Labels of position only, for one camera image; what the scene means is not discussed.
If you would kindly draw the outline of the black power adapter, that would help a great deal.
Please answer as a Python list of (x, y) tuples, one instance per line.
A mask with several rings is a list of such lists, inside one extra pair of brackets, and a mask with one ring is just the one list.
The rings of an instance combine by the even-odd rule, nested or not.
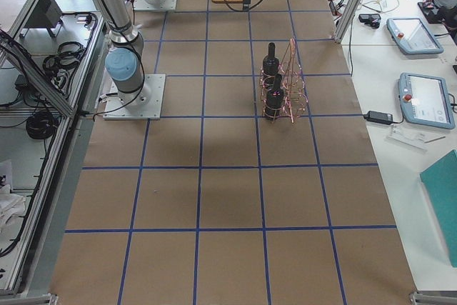
[(393, 117), (392, 114), (379, 111), (368, 111), (363, 115), (363, 118), (372, 123), (383, 124), (383, 125), (392, 125)]

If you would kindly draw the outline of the clear acrylic holder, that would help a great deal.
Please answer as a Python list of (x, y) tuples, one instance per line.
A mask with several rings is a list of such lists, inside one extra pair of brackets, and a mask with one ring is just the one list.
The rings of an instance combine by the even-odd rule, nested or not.
[(422, 132), (412, 132), (403, 129), (402, 126), (392, 125), (389, 133), (386, 135), (386, 138), (423, 152), (428, 151), (426, 147), (426, 136)]

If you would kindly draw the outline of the teach pendant near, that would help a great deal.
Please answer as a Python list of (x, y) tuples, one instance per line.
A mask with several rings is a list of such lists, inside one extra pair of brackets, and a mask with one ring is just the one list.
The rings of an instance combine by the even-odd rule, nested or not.
[(398, 93), (407, 122), (442, 129), (456, 127), (444, 78), (403, 72)]

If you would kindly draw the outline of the teach pendant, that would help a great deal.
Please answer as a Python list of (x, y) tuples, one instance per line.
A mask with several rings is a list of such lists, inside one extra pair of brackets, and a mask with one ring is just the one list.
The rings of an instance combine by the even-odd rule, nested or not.
[(444, 78), (403, 72), (398, 93), (407, 122), (442, 129), (456, 127)]
[(443, 47), (420, 18), (390, 18), (386, 27), (405, 55), (443, 53)]

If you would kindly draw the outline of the teach pendant far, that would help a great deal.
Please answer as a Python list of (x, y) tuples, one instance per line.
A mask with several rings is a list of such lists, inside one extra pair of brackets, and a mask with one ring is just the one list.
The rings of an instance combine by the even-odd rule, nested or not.
[(420, 18), (390, 18), (386, 27), (405, 55), (443, 53), (443, 47)]

